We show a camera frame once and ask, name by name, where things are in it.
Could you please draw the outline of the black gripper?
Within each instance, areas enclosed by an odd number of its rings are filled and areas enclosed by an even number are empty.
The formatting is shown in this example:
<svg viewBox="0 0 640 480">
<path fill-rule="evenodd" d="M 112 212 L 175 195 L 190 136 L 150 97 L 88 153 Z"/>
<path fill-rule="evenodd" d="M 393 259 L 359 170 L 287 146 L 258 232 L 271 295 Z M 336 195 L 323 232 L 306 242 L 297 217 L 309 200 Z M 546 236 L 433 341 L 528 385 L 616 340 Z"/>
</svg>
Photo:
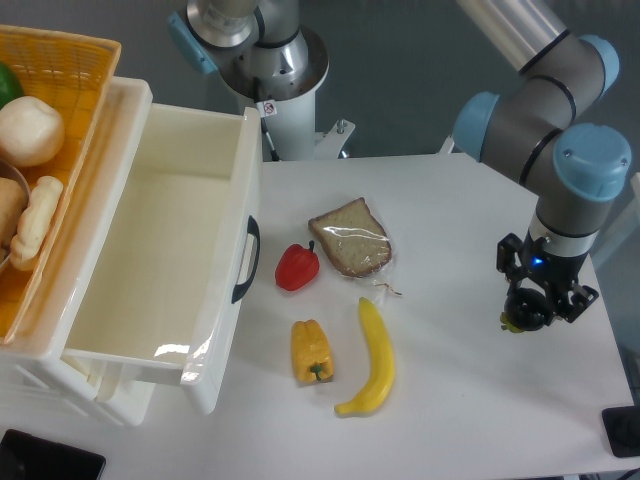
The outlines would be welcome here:
<svg viewBox="0 0 640 480">
<path fill-rule="evenodd" d="M 521 240 L 509 233 L 497 244 L 496 269 L 509 290 L 530 288 L 542 293 L 554 316 L 567 323 L 577 320 L 597 299 L 598 291 L 579 283 L 588 251 L 558 254 L 550 236 Z"/>
</svg>

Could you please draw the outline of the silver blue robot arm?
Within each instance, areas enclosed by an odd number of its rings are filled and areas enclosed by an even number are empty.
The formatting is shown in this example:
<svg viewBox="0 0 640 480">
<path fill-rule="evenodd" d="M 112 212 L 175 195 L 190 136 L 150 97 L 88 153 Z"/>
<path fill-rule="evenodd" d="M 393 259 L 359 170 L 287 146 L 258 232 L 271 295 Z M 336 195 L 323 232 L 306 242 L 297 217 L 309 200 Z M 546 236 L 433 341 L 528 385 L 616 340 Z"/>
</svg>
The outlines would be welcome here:
<svg viewBox="0 0 640 480">
<path fill-rule="evenodd" d="M 337 157 L 353 130 L 345 121 L 327 133 L 313 129 L 328 56 L 297 7 L 190 1 L 168 20 L 194 69 L 219 72 L 240 105 L 258 109 L 275 161 Z M 496 267 L 509 284 L 502 325 L 521 332 L 572 322 L 597 299 L 578 274 L 632 159 L 619 132 L 578 122 L 615 82 L 618 55 L 599 37 L 574 36 L 541 1 L 465 1 L 462 9 L 523 78 L 507 97 L 472 97 L 452 131 L 464 153 L 538 198 L 527 235 L 497 246 Z"/>
</svg>

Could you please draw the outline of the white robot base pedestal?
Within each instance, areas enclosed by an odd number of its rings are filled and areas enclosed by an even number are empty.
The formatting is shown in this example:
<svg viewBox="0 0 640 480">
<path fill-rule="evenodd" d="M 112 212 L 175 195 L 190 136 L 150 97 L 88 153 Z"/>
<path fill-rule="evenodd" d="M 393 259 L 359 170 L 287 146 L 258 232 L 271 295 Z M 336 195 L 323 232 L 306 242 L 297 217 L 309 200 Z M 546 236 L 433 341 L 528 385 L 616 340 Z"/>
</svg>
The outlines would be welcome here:
<svg viewBox="0 0 640 480">
<path fill-rule="evenodd" d="M 348 156 L 354 123 L 339 119 L 326 132 L 316 129 L 316 93 L 328 72 L 326 46 L 305 26 L 290 42 L 273 48 L 254 45 L 221 69 L 238 108 L 258 110 L 266 161 Z"/>
</svg>

